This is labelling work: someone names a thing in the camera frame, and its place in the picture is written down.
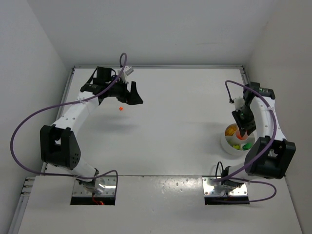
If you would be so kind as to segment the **yellow long lego brick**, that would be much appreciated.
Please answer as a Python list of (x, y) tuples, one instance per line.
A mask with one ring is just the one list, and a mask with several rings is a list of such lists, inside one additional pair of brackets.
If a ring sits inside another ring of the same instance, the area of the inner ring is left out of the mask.
[(232, 136), (236, 133), (237, 131), (237, 125), (236, 124), (231, 124), (229, 125), (226, 130), (225, 130), (225, 136)]

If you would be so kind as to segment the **green square lego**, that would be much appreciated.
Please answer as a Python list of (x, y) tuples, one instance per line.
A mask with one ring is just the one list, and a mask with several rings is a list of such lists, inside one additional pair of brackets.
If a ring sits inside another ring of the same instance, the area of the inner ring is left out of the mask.
[(242, 146), (243, 151), (251, 149), (253, 145), (251, 143), (246, 143)]

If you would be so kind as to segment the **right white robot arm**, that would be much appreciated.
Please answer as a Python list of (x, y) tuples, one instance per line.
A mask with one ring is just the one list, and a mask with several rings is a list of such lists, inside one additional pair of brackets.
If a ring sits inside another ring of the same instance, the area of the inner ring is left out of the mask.
[(250, 82), (243, 86), (243, 97), (230, 99), (235, 105), (232, 112), (239, 133), (257, 139), (247, 152), (245, 161), (226, 167), (216, 183), (240, 187), (254, 178), (282, 179), (296, 151), (295, 143), (287, 141), (278, 123), (275, 94), (272, 89)]

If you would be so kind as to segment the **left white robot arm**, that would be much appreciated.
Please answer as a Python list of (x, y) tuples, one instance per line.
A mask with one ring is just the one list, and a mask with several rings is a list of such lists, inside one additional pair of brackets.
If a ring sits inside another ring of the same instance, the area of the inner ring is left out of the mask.
[(83, 159), (75, 136), (87, 117), (105, 98), (113, 97), (128, 105), (143, 104), (136, 82), (126, 80), (133, 68), (121, 67), (115, 76), (112, 71), (97, 67), (69, 109), (52, 125), (44, 125), (40, 130), (41, 160), (67, 170), (80, 181), (91, 182), (98, 175), (98, 170)]

